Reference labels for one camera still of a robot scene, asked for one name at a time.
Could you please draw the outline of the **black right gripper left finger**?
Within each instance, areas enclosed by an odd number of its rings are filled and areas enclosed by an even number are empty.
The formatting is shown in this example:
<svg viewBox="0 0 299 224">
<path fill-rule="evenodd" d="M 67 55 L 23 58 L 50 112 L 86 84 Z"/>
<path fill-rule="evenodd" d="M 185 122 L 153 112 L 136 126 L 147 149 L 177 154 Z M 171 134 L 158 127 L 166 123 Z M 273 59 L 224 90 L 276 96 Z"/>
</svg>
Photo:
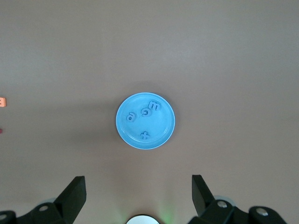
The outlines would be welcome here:
<svg viewBox="0 0 299 224">
<path fill-rule="evenodd" d="M 0 212 L 2 224 L 72 224 L 86 202 L 84 176 L 76 176 L 53 201 L 42 203 L 17 217 L 12 210 Z"/>
</svg>

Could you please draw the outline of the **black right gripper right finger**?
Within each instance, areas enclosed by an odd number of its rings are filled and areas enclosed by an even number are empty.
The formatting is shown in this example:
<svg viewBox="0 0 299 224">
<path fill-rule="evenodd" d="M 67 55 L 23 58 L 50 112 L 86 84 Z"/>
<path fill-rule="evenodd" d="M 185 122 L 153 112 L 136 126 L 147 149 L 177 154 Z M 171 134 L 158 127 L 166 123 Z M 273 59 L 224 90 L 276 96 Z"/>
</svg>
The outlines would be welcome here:
<svg viewBox="0 0 299 224">
<path fill-rule="evenodd" d="M 190 224 L 285 224 L 273 209 L 253 206 L 244 212 L 224 199 L 215 199 L 201 175 L 192 176 L 192 201 L 197 212 Z"/>
</svg>

